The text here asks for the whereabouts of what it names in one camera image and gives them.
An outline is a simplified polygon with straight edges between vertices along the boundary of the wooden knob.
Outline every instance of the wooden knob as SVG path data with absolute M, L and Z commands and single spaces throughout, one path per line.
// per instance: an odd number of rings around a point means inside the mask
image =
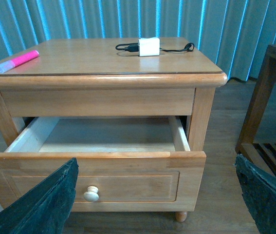
M 97 201 L 99 199 L 98 188 L 95 186 L 89 186 L 87 192 L 84 193 L 86 201 Z

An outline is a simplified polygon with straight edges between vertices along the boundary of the charging cable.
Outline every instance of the charging cable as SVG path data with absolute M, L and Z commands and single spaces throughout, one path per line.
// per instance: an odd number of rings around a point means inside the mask
M 165 52 L 192 52 L 194 50 L 194 44 L 193 43 L 188 43 L 184 47 L 184 49 L 181 50 L 166 50 L 163 48 L 160 48 L 161 51 Z M 115 47 L 116 50 L 123 50 L 123 51 L 128 51 L 128 52 L 138 52 L 139 51 L 139 43 L 129 43 L 129 44 L 119 44 Z

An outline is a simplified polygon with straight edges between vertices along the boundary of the nightstand leg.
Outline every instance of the nightstand leg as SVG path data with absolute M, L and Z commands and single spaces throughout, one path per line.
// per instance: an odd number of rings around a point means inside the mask
M 187 217 L 187 211 L 176 211 L 175 216 L 178 222 L 184 222 Z

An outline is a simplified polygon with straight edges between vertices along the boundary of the wooden floor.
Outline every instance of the wooden floor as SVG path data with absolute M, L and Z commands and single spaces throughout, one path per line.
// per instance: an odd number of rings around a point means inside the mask
M 65 234 L 258 234 L 236 176 L 237 142 L 255 83 L 229 81 L 218 88 L 207 130 L 206 167 L 194 212 L 184 223 L 174 213 L 71 213 Z M 276 86 L 264 115 L 259 140 L 276 139 Z M 5 149 L 0 135 L 0 151 Z

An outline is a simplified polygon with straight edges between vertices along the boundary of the pink highlighter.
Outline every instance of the pink highlighter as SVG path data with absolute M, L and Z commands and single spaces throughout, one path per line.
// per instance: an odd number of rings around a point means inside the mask
M 3 62 L 0 64 L 0 73 L 4 73 L 9 71 L 12 68 L 15 68 L 25 62 L 28 62 L 32 59 L 35 59 L 39 56 L 39 52 L 37 50 L 33 50 L 29 53 L 21 55 L 19 57 L 13 58 L 12 60 Z

